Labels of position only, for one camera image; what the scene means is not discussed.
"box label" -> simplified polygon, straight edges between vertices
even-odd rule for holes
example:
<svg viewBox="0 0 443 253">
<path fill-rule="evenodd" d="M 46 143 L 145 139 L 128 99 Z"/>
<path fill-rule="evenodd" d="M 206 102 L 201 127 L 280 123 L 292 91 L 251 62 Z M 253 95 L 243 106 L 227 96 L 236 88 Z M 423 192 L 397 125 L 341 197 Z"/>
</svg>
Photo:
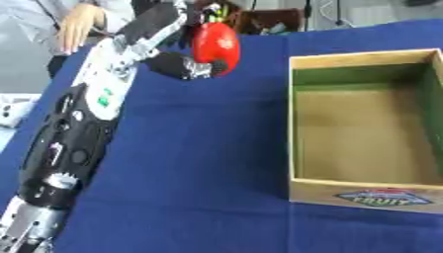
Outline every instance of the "box label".
<svg viewBox="0 0 443 253">
<path fill-rule="evenodd" d="M 366 190 L 361 192 L 338 194 L 335 195 L 335 197 L 372 208 L 432 204 L 431 201 L 412 194 L 409 191 L 397 189 Z"/>
</svg>

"gray shirt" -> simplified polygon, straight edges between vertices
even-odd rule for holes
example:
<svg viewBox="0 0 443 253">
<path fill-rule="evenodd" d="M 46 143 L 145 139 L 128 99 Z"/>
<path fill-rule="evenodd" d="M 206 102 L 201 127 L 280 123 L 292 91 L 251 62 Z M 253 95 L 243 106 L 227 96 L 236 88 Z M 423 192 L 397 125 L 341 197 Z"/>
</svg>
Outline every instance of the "gray shirt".
<svg viewBox="0 0 443 253">
<path fill-rule="evenodd" d="M 8 14 L 17 21 L 32 42 L 46 47 L 53 55 L 64 54 L 56 39 L 55 23 L 63 18 L 79 3 L 100 6 L 106 16 L 106 26 L 102 33 L 115 33 L 133 19 L 131 0 L 0 0 Z"/>
</svg>

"cardboard box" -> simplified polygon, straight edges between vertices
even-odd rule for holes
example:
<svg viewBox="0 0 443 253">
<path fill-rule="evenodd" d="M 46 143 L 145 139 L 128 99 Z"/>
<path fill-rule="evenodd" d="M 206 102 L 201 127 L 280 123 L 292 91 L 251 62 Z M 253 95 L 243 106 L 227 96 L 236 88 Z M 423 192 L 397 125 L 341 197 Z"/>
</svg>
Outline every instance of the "cardboard box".
<svg viewBox="0 0 443 253">
<path fill-rule="evenodd" d="M 293 202 L 443 212 L 439 49 L 290 59 Z"/>
</svg>

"blue tablecloth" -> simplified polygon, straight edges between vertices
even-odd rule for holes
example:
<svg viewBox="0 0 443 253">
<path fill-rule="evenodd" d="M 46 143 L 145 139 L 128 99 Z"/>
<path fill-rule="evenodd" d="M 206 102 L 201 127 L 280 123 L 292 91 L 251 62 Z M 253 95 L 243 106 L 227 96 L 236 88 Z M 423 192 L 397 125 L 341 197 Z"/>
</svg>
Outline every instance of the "blue tablecloth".
<svg viewBox="0 0 443 253">
<path fill-rule="evenodd" d="M 228 76 L 184 83 L 141 67 L 61 253 L 441 253 L 443 216 L 287 202 L 288 57 L 443 46 L 443 21 L 243 37 Z M 70 57 L 0 157 L 0 208 L 27 144 L 70 85 Z"/>
</svg>

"green light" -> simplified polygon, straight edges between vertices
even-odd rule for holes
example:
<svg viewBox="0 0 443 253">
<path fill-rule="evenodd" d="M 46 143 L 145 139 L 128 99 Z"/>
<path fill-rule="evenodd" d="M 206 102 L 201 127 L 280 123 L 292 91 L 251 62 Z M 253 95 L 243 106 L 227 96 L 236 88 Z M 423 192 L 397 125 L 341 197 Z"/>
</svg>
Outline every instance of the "green light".
<svg viewBox="0 0 443 253">
<path fill-rule="evenodd" d="M 98 100 L 99 104 L 103 107 L 108 107 L 109 106 L 109 101 L 105 96 L 101 96 Z"/>
<path fill-rule="evenodd" d="M 108 88 L 105 88 L 105 92 L 106 92 L 108 95 L 110 95 L 110 96 L 113 95 L 113 92 L 112 92 L 110 89 L 108 89 Z"/>
</svg>

